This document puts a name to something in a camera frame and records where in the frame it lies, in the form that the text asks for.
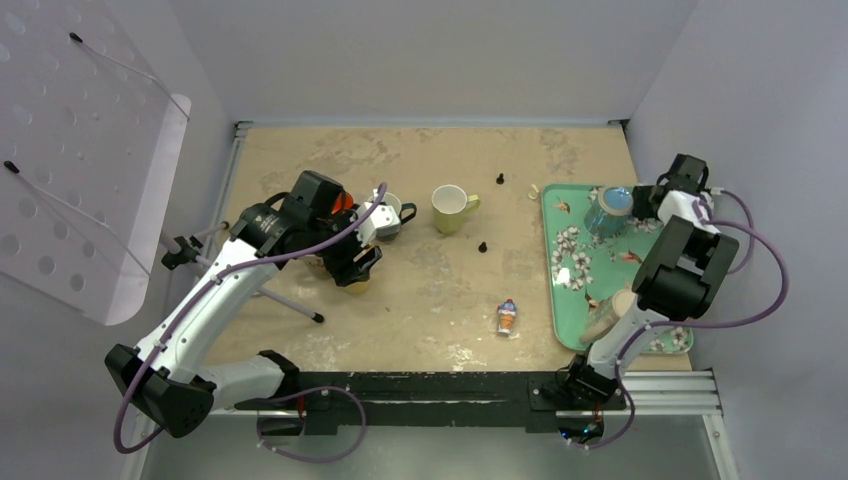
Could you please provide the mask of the light green faceted mug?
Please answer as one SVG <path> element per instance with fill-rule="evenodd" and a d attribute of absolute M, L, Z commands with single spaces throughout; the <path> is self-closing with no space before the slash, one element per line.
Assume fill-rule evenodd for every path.
<path fill-rule="evenodd" d="M 431 195 L 433 224 L 441 234 L 452 235 L 460 230 L 466 217 L 480 204 L 478 195 L 468 194 L 457 185 L 439 186 Z"/>

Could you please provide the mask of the dark green mug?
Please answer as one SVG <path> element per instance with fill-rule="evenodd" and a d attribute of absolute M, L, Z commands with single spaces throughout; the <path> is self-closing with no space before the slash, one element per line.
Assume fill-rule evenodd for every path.
<path fill-rule="evenodd" d="M 418 212 L 418 207 L 412 202 L 402 202 L 396 195 L 386 193 L 383 197 L 383 204 L 390 207 L 394 211 L 394 216 L 397 220 L 381 228 L 376 238 L 382 242 L 393 241 L 400 233 L 402 227 L 415 218 Z"/>

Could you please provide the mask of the orange mug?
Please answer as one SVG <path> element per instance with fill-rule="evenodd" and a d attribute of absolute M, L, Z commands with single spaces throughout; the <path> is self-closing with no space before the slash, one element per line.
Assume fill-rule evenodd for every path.
<path fill-rule="evenodd" d="M 331 210 L 332 214 L 342 213 L 346 210 L 349 210 L 354 204 L 354 200 L 350 193 L 347 191 L 343 191 L 336 199 L 335 204 Z"/>

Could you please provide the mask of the yellow mug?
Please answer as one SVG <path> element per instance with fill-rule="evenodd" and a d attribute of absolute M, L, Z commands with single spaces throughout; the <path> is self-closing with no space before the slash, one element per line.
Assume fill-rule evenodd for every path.
<path fill-rule="evenodd" d="M 358 281 L 345 286 L 343 290 L 350 295 L 361 295 L 368 291 L 370 284 L 370 280 Z"/>

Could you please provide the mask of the tall coral pattern mug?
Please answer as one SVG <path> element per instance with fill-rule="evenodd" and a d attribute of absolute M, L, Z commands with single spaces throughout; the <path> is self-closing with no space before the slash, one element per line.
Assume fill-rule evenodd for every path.
<path fill-rule="evenodd" d="M 317 255 L 305 255 L 299 258 L 299 261 L 305 266 L 307 271 L 316 279 L 326 280 L 331 279 L 332 275 L 327 269 L 324 260 Z"/>

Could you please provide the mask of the blue glass mug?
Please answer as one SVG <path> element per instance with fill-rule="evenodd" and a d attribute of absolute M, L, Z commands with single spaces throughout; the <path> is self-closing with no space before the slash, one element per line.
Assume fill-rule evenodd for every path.
<path fill-rule="evenodd" d="M 632 191 L 622 186 L 594 189 L 590 193 L 590 206 L 584 217 L 586 230 L 602 239 L 617 235 L 632 216 L 634 198 Z"/>

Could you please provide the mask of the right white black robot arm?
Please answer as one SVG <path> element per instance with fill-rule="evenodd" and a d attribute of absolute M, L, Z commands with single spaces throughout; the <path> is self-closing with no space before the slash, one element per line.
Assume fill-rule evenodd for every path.
<path fill-rule="evenodd" d="M 608 401 L 624 389 L 622 376 L 646 344 L 709 309 L 739 243 L 711 222 L 708 178 L 704 160 L 679 154 L 654 184 L 635 187 L 635 217 L 658 220 L 663 228 L 635 274 L 633 304 L 566 367 L 559 383 L 569 404 Z"/>

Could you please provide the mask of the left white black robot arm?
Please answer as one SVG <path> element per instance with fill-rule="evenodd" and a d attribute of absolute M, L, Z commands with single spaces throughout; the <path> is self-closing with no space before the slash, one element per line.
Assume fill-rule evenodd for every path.
<path fill-rule="evenodd" d="M 174 438 L 195 430 L 208 414 L 244 401 L 272 408 L 292 405 L 297 369 L 270 350 L 235 364 L 206 367 L 208 350 L 244 304 L 285 265 L 316 256 L 335 284 L 366 282 L 382 252 L 373 241 L 395 214 L 373 198 L 347 206 L 344 187 L 315 171 L 303 171 L 294 186 L 246 208 L 208 270 L 175 310 L 134 346 L 117 344 L 105 365 L 122 394 L 114 439 L 135 407 L 159 431 Z"/>

